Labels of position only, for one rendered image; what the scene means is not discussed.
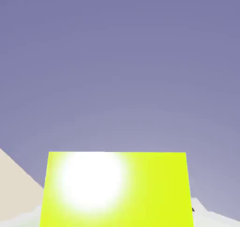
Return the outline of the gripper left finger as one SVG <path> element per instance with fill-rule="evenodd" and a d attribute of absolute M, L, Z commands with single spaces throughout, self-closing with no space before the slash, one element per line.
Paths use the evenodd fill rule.
<path fill-rule="evenodd" d="M 14 217 L 7 223 L 7 227 L 39 227 L 41 216 L 41 206 L 37 206 L 33 211 L 22 213 Z"/>

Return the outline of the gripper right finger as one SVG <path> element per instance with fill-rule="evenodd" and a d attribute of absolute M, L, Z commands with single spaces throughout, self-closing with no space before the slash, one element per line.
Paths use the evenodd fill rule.
<path fill-rule="evenodd" d="M 240 222 L 208 211 L 201 202 L 191 198 L 194 227 L 240 227 Z"/>

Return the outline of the small yellow cube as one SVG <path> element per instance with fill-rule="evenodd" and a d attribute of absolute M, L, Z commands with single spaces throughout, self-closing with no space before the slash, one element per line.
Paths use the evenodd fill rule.
<path fill-rule="evenodd" d="M 194 227 L 186 155 L 50 152 L 39 227 Z"/>

